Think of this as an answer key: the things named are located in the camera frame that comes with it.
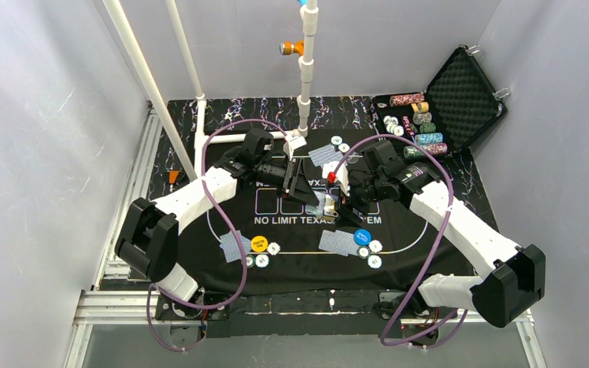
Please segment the blue playing card deck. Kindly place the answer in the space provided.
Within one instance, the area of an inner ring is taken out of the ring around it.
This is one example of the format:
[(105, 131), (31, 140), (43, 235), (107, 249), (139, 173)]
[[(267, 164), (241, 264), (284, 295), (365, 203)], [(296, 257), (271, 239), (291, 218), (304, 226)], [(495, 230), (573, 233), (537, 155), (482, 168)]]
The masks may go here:
[(322, 218), (333, 221), (339, 217), (341, 198), (338, 195), (325, 194), (322, 201)]

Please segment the blue small blind button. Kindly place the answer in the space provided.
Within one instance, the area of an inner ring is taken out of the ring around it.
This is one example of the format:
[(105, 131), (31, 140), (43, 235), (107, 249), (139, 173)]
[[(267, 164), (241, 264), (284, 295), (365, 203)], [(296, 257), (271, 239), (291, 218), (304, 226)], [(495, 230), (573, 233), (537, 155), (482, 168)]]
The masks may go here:
[(354, 241), (359, 246), (367, 246), (372, 241), (372, 235), (368, 230), (361, 228), (355, 231)]

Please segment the blue-backed playing card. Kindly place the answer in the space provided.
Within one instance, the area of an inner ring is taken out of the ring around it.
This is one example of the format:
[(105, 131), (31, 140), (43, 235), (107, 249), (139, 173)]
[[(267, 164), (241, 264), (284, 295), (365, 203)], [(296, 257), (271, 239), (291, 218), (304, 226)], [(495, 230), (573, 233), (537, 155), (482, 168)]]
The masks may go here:
[(312, 149), (308, 152), (309, 158), (313, 165), (322, 167), (327, 163), (340, 161), (343, 154), (338, 151), (333, 144), (327, 144), (317, 149)]
[(337, 253), (343, 256), (356, 255), (360, 247), (354, 240), (354, 234), (337, 230), (335, 232), (337, 240)]
[(336, 255), (348, 256), (345, 237), (328, 230), (322, 231), (318, 249)]
[[(237, 232), (241, 245), (244, 249), (244, 253), (248, 254), (251, 251), (251, 241), (243, 236), (240, 232)], [(219, 247), (223, 250), (225, 261), (231, 263), (241, 259), (240, 246), (237, 242), (236, 236), (231, 232), (222, 235), (220, 238)]]
[(241, 258), (241, 245), (231, 232), (220, 236), (219, 247), (222, 249), (227, 262), (233, 262)]

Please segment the green poker chip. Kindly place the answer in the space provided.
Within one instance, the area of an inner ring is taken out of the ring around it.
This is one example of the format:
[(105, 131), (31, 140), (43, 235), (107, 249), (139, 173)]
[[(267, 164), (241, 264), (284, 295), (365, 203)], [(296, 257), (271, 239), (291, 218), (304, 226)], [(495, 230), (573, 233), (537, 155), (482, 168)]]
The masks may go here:
[(370, 255), (371, 255), (371, 250), (367, 246), (360, 246), (357, 249), (357, 256), (359, 256), (362, 259), (367, 259), (370, 257)]
[(255, 265), (255, 258), (251, 255), (245, 257), (245, 264), (247, 268), (252, 268)]

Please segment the white blue poker chip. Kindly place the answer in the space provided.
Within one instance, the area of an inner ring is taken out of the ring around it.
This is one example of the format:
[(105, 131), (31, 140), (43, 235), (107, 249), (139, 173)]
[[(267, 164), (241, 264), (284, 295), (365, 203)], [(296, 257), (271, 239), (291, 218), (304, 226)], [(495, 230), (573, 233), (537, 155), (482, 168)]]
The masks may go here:
[(274, 255), (277, 255), (277, 254), (278, 254), (278, 253), (281, 251), (281, 246), (280, 246), (278, 243), (276, 243), (276, 242), (271, 242), (271, 243), (268, 245), (268, 247), (267, 247), (266, 251), (267, 251), (267, 252), (268, 252), (270, 255), (274, 256)]
[(371, 241), (371, 242), (369, 243), (368, 247), (369, 247), (369, 249), (370, 249), (370, 252), (371, 252), (372, 254), (379, 253), (379, 252), (381, 252), (381, 251), (383, 250), (383, 245), (382, 245), (382, 243), (381, 243), (380, 241), (378, 241), (378, 240), (373, 240), (373, 241)]
[(346, 143), (340, 144), (337, 148), (341, 153), (347, 153), (350, 150), (350, 146)]

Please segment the white light-blue ten chip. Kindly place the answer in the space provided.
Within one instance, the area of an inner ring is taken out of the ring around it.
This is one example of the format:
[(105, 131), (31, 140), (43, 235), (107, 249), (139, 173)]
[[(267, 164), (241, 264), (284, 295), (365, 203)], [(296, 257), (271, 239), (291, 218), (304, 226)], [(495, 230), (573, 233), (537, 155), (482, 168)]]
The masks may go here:
[(372, 269), (378, 269), (378, 268), (381, 268), (382, 267), (383, 260), (382, 260), (382, 258), (379, 255), (370, 255), (367, 258), (367, 264)]

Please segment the yellow big blind button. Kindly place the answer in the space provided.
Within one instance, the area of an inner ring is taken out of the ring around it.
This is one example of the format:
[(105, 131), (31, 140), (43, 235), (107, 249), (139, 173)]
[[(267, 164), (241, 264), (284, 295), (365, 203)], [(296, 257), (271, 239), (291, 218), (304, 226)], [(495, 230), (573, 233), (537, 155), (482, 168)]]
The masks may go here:
[(268, 240), (263, 235), (256, 235), (251, 240), (251, 250), (253, 252), (261, 253), (267, 250), (269, 246)]

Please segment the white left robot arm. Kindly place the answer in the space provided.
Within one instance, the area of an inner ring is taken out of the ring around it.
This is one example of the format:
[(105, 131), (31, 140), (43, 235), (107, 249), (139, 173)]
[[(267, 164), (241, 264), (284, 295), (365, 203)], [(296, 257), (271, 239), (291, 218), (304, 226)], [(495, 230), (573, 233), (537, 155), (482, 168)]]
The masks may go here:
[(280, 197), (292, 202), (318, 201), (295, 156), (305, 138), (285, 135), (284, 159), (273, 159), (274, 139), (267, 131), (251, 129), (241, 145), (181, 189), (154, 201), (134, 200), (115, 244), (116, 256), (170, 300), (195, 307), (191, 300), (199, 286), (177, 260), (179, 236), (192, 222), (210, 209), (220, 211), (220, 203), (255, 182), (275, 186)]

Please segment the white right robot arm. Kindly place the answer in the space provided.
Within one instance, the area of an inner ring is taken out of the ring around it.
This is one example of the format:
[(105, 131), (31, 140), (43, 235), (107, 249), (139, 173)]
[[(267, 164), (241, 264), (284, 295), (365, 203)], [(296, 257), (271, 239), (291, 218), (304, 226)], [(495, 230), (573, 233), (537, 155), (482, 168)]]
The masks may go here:
[[(450, 307), (477, 312), (502, 328), (545, 295), (546, 257), (536, 245), (522, 247), (498, 233), (454, 196), (447, 172), (431, 159), (407, 163), (389, 140), (365, 139), (362, 156), (367, 171), (358, 177), (344, 165), (347, 156), (323, 166), (323, 177), (339, 186), (335, 203), (339, 219), (359, 225), (370, 205), (391, 200), (404, 205), (437, 231), (435, 243), (419, 275), (393, 312), (398, 317), (408, 304), (414, 311)], [(474, 267), (475, 275), (428, 274), (434, 253), (447, 239)]]

